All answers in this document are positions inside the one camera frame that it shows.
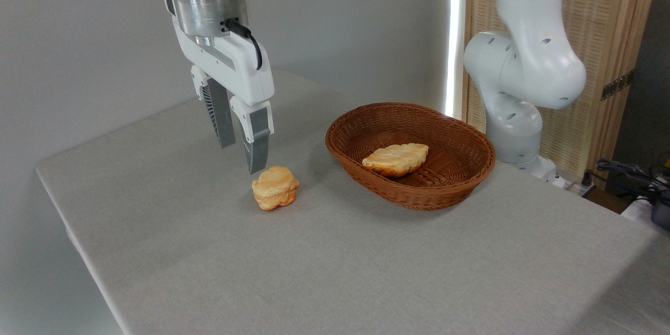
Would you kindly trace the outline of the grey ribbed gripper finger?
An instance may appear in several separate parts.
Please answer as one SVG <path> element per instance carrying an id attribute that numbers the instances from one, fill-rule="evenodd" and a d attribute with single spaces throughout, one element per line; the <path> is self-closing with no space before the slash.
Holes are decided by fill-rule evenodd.
<path id="1" fill-rule="evenodd" d="M 266 167 L 270 136 L 274 133 L 271 104 L 265 101 L 249 106 L 233 96 L 230 99 L 230 106 L 241 127 L 249 172 L 254 174 Z"/>
<path id="2" fill-rule="evenodd" d="M 195 65 L 191 68 L 192 80 L 199 101 L 203 101 L 222 148 L 235 144 L 235 132 L 227 90 L 215 79 Z"/>

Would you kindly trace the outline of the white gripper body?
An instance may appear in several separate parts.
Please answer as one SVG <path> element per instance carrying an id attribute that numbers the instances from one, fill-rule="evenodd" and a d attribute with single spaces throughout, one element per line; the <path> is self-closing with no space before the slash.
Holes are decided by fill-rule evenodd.
<path id="1" fill-rule="evenodd" d="M 199 46 L 182 32 L 175 16 L 172 23 L 186 58 L 246 105 L 269 101 L 275 94 L 270 61 L 263 46 L 259 46 L 263 63 L 258 70 L 258 54 L 248 39 L 231 32 L 215 37 L 213 46 Z"/>

